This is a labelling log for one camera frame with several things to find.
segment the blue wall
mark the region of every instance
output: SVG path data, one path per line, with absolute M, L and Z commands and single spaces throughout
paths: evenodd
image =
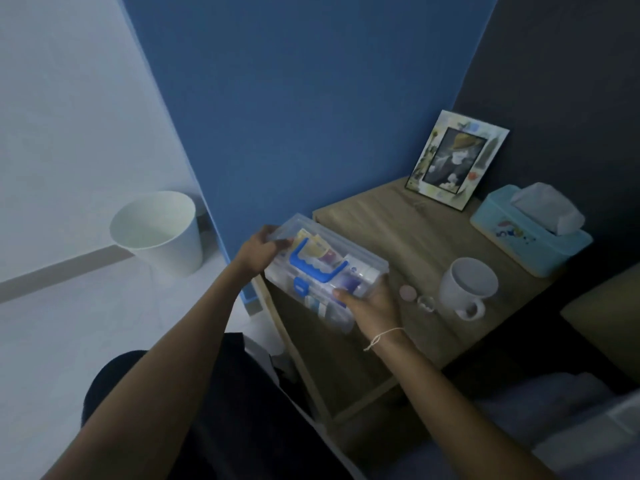
M 263 223 L 408 175 L 495 1 L 124 5 L 233 257 Z

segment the bracelet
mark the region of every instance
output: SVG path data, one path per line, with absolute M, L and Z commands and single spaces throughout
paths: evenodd
M 380 341 L 380 337 L 382 337 L 384 334 L 389 333 L 390 331 L 394 331 L 394 330 L 404 330 L 404 328 L 399 326 L 399 327 L 395 327 L 395 328 L 392 328 L 390 330 L 387 330 L 387 331 L 384 331 L 382 333 L 377 334 L 375 337 L 373 337 L 373 340 L 371 341 L 369 346 L 366 349 L 363 349 L 364 352 L 368 352 L 370 350 L 370 348 L 372 348 L 374 345 L 376 345 Z

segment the blue handle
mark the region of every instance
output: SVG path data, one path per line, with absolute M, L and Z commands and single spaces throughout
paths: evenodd
M 328 283 L 349 264 L 347 261 L 342 261 L 341 265 L 335 268 L 331 273 L 323 273 L 318 268 L 309 264 L 308 262 L 304 261 L 304 259 L 298 256 L 298 253 L 302 250 L 302 248 L 305 247 L 308 240 L 309 238 L 305 237 L 302 242 L 300 242 L 298 247 L 293 250 L 291 256 L 289 256 L 289 262 L 303 273 L 307 273 L 316 281 L 320 283 Z

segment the mug rim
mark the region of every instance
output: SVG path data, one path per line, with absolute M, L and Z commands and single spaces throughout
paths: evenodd
M 491 273 L 492 279 L 493 279 L 493 286 L 492 289 L 493 291 L 489 294 L 475 294 L 475 293 L 471 293 L 469 291 L 467 291 L 467 288 L 462 286 L 458 280 L 456 279 L 456 275 L 453 273 L 453 266 L 455 266 L 455 264 L 457 262 L 460 261 L 474 261 L 476 263 L 480 263 L 482 266 L 484 266 L 484 268 L 486 268 L 487 270 L 489 270 L 489 272 Z M 489 298 L 490 296 L 493 296 L 494 294 L 496 294 L 498 292 L 498 288 L 500 285 L 500 282 L 498 280 L 498 276 L 496 275 L 495 271 L 491 269 L 491 266 L 489 266 L 487 263 L 480 261 L 480 259 L 476 259 L 476 258 L 470 258 L 470 257 L 461 257 L 461 258 L 457 258 L 455 259 L 455 261 L 453 261 L 453 263 L 451 263 L 451 266 L 449 266 L 448 272 L 451 273 L 451 279 L 453 280 L 453 282 L 455 284 L 457 284 L 462 290 L 466 291 L 467 293 L 469 293 L 470 295 L 476 296 L 478 298 Z

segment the cup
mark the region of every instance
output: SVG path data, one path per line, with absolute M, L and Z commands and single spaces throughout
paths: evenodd
M 440 282 L 441 304 L 455 310 L 462 320 L 478 320 L 486 311 L 483 298 L 489 298 L 498 291 L 498 277 L 482 261 L 473 258 L 459 258 L 453 261 Z M 476 306 L 476 313 L 468 310 Z

